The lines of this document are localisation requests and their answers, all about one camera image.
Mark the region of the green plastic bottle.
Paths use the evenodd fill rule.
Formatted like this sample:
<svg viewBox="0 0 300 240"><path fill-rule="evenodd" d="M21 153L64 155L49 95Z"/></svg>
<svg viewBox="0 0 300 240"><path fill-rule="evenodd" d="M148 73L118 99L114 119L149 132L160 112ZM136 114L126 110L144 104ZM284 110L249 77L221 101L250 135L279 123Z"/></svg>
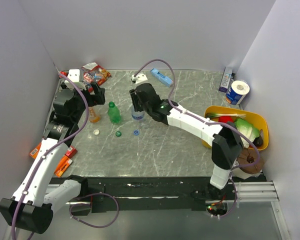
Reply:
<svg viewBox="0 0 300 240"><path fill-rule="evenodd" d="M110 101L108 103L108 111L107 111L109 120L113 124L119 124L121 122L121 114L120 110L116 106L116 104L113 101Z"/></svg>

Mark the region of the orange tea bottle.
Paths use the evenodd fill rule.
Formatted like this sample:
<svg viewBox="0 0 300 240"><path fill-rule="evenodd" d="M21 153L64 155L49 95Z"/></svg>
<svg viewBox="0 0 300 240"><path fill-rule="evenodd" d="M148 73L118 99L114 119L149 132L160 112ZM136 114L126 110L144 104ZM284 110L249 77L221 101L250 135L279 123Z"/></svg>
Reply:
<svg viewBox="0 0 300 240"><path fill-rule="evenodd" d="M89 121L91 123L97 123L101 119L101 117L98 111L96 110L96 108L94 106L89 106L88 110L89 110L89 118L88 118Z"/></svg>

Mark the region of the white bottle cap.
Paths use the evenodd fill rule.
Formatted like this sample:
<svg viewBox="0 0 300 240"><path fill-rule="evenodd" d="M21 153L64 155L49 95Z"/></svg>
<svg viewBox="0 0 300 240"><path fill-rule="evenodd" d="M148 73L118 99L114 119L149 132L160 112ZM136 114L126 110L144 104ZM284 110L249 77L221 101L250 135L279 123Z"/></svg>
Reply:
<svg viewBox="0 0 300 240"><path fill-rule="evenodd" d="M95 130L93 131L93 134L97 136L97 135L100 134L100 131L99 131L98 129L95 129Z"/></svg>

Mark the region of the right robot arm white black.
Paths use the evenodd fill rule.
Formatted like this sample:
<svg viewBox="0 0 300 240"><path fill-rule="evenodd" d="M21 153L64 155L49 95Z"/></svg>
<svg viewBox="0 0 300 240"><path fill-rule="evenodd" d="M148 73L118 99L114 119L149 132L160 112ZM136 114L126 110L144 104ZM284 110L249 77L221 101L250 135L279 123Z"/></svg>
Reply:
<svg viewBox="0 0 300 240"><path fill-rule="evenodd" d="M129 94L136 112L145 111L153 120L184 130L211 146L214 167L208 193L216 200L224 196L234 162L243 150L235 124L212 121L177 102L161 99L150 83L138 85Z"/></svg>

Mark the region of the green bottle cap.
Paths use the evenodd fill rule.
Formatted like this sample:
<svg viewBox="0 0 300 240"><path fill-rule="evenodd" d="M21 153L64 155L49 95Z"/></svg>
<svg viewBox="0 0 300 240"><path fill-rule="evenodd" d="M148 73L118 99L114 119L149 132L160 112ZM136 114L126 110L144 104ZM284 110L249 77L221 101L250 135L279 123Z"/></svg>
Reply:
<svg viewBox="0 0 300 240"><path fill-rule="evenodd" d="M118 131L115 132L115 135L116 135L117 137L121 137L121 136L122 136L122 132L118 130Z"/></svg>

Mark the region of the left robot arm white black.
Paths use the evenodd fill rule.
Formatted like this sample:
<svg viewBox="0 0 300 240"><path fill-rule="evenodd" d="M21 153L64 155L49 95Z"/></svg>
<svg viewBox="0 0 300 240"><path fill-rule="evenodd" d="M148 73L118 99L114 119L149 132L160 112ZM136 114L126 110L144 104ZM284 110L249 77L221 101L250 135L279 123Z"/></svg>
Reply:
<svg viewBox="0 0 300 240"><path fill-rule="evenodd" d="M56 93L35 161L12 197L0 201L0 213L12 231L19 228L43 234L66 202L88 197L88 180L77 175L67 177L50 193L46 190L75 134L83 130L78 126L82 115L89 115L89 107L105 104L105 89L96 83L92 89L90 93L86 88L76 90L62 84Z"/></svg>

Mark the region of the clear blue water bottle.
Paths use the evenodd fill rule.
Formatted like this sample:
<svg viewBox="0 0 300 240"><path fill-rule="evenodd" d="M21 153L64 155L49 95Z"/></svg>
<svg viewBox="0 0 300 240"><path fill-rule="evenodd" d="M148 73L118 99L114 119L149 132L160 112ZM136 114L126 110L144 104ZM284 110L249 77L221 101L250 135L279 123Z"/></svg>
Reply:
<svg viewBox="0 0 300 240"><path fill-rule="evenodd" d="M136 121L142 121L145 118L144 111L136 111L134 106L131 106L131 117Z"/></svg>

